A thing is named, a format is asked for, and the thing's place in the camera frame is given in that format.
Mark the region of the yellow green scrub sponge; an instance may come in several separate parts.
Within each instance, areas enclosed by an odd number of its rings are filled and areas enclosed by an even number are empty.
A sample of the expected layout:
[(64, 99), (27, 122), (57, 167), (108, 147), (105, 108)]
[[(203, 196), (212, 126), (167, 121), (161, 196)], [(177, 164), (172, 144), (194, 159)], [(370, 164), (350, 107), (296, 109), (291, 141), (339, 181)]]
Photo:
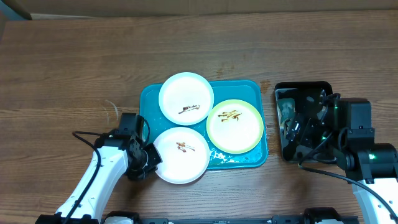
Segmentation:
[(295, 114), (295, 101), (292, 98), (284, 98), (278, 101), (280, 123), (282, 124), (287, 119), (293, 118)]

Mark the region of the white plate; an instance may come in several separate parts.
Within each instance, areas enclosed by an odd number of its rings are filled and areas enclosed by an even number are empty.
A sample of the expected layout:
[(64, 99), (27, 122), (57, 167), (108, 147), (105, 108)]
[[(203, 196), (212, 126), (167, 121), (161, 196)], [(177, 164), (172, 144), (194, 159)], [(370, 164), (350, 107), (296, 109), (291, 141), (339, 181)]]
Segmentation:
[(210, 162), (210, 149), (205, 138), (197, 131), (171, 128), (154, 141), (162, 162), (156, 174), (171, 184), (187, 184), (200, 178)]
[(215, 94), (209, 81), (193, 72), (168, 78), (159, 91), (159, 107), (171, 122), (189, 126), (203, 121), (213, 108)]

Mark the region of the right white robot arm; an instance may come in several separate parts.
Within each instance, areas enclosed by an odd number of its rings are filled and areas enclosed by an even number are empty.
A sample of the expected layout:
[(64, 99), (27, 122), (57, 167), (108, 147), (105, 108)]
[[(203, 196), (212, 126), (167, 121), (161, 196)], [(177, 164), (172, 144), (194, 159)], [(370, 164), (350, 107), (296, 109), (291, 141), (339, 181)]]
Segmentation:
[(369, 112), (297, 113), (283, 121), (285, 160), (350, 184), (366, 223), (397, 223), (397, 150), (377, 144)]

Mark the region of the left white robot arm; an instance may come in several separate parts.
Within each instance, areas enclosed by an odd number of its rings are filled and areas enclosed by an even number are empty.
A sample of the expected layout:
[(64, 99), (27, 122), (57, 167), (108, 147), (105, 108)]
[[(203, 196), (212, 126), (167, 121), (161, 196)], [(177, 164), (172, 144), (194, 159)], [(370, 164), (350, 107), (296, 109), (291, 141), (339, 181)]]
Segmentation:
[(132, 137), (103, 136), (83, 177), (71, 196), (53, 215), (40, 215), (37, 223), (101, 223), (105, 206), (118, 180), (126, 175), (143, 180), (162, 162), (155, 146)]

